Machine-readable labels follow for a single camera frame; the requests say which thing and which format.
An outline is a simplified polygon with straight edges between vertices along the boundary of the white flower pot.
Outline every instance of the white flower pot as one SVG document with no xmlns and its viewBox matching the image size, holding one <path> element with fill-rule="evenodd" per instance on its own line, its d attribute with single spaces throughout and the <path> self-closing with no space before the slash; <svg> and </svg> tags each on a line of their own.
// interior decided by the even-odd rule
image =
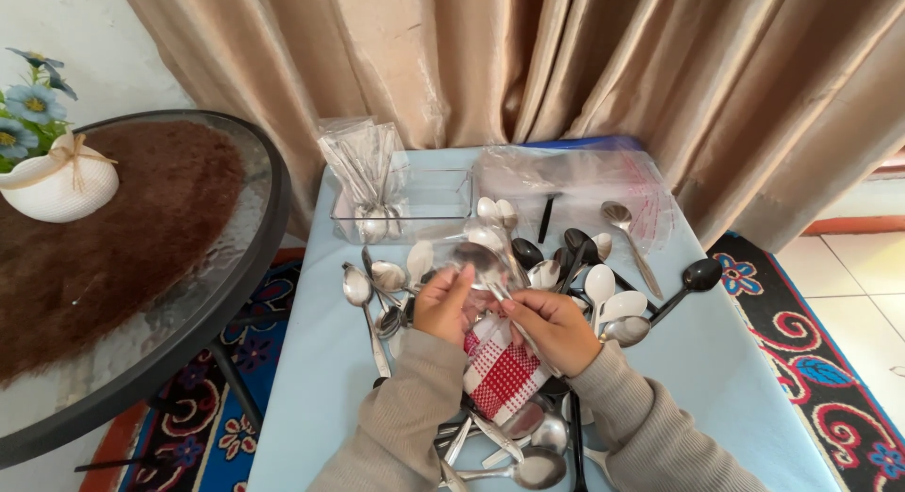
<svg viewBox="0 0 905 492">
<path fill-rule="evenodd" d="M 74 147 L 71 131 L 53 141 L 55 148 Z M 66 223 L 87 217 L 113 198 L 119 188 L 119 176 L 113 165 L 86 156 L 104 158 L 99 152 L 82 146 L 80 156 L 66 162 L 39 156 L 19 163 L 12 172 L 0 174 L 0 194 L 19 212 L 35 220 Z M 75 162 L 78 175 L 74 177 Z"/>
</svg>

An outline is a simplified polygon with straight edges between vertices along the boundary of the curtain fold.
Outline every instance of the curtain fold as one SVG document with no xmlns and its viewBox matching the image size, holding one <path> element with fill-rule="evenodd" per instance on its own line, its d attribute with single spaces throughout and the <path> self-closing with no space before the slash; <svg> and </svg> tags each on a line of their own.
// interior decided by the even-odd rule
<svg viewBox="0 0 905 492">
<path fill-rule="evenodd" d="M 260 124 L 307 234 L 319 117 L 406 147 L 637 136 L 708 246 L 776 251 L 905 144 L 905 0 L 129 0 L 204 108 Z"/>
</svg>

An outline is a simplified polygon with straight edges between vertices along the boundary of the clear plastic container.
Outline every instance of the clear plastic container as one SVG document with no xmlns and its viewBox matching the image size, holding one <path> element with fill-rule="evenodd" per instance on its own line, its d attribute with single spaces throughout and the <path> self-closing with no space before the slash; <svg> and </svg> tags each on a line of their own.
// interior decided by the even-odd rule
<svg viewBox="0 0 905 492">
<path fill-rule="evenodd" d="M 464 223 L 473 214 L 475 184 L 467 169 L 411 169 L 405 174 L 407 183 L 401 189 L 393 208 L 398 218 L 364 218 L 356 215 L 356 205 L 343 190 L 337 194 L 330 219 L 337 232 L 354 245 L 413 244 L 416 235 L 431 227 Z M 363 229 L 391 229 L 382 238 L 368 235 Z"/>
</svg>

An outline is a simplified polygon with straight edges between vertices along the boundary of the glass tabletop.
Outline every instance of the glass tabletop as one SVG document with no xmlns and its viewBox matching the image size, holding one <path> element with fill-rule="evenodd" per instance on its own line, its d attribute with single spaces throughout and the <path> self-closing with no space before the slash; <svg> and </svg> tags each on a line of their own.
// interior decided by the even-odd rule
<svg viewBox="0 0 905 492">
<path fill-rule="evenodd" d="M 0 438 L 88 397 L 162 347 L 222 288 L 258 233 L 271 199 L 273 171 L 268 147 L 243 122 L 199 112 L 149 113 L 77 131 L 90 134 L 123 123 L 171 121 L 203 124 L 232 139 L 245 170 L 232 217 L 209 248 L 204 262 L 145 311 L 135 313 L 80 356 L 56 362 L 38 373 L 24 374 L 0 390 Z"/>
</svg>

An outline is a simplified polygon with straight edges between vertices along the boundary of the brown fur mat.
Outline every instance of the brown fur mat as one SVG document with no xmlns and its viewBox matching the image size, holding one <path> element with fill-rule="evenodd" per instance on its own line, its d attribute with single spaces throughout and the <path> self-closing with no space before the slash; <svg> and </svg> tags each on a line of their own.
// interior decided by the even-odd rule
<svg viewBox="0 0 905 492">
<path fill-rule="evenodd" d="M 124 123 L 87 135 L 119 162 L 106 206 L 53 224 L 0 199 L 0 386 L 74 357 L 175 284 L 220 235 L 242 188 L 239 151 L 206 126 Z"/>
</svg>

